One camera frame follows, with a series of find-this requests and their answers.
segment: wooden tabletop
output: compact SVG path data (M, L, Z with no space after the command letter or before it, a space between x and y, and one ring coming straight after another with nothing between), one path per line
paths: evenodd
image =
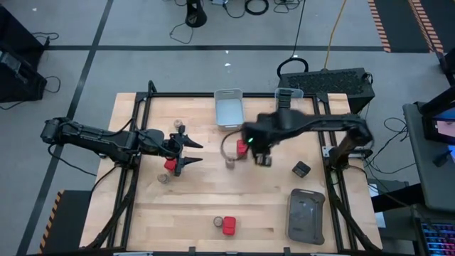
M134 93L117 95L109 130L118 130L128 122L134 98ZM346 95L329 95L329 100L332 114L349 112ZM244 98L243 101L246 121L255 121L258 113L273 112L275 108L272 98ZM293 100L291 107L306 114L314 114L310 99ZM218 131L215 124L213 98L152 99L149 129L160 129L167 137L169 133L175 132L175 119L181 119L189 137L204 146L203 149L186 147L183 155L204 160L185 167L181 176L172 177L170 183L161 184L156 177L166 173L163 167L165 159L157 156L142 157L128 250L188 251L190 246L196 246L199 252L283 252L283 247L290 247L292 252L336 252L316 132L303 133L273 147L273 164L270 168L255 166L249 155L248 160L237 161L235 169L229 170L220 155L221 139L227 133ZM342 132L337 133L338 143L343 136ZM235 141L239 137L231 137L225 143L225 150L234 154ZM291 172L298 161L311 167L310 173L304 178ZM350 164L363 167L360 160L350 160ZM111 168L110 160L102 160L97 178ZM119 175L120 170L112 173L93 193L81 246L90 243L109 220ZM348 169L344 171L344 176L354 219L372 242L382 247L365 174L356 169ZM294 188L325 195L323 245L295 242L286 236L287 199ZM221 229L213 225L215 216L236 217L235 236L224 236ZM349 248L346 224L339 216L344 245ZM123 224L122 218L117 228L116 245L119 244Z

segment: red cube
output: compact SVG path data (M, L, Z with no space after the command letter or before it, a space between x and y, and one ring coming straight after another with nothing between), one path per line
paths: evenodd
M246 159L248 146L242 139L237 140L237 158L238 159Z
M164 168L168 169L170 173L173 173L176 169L177 166L177 159L173 160L166 160L166 163L164 163Z
M234 235L235 234L235 218L225 217L223 221L223 234Z

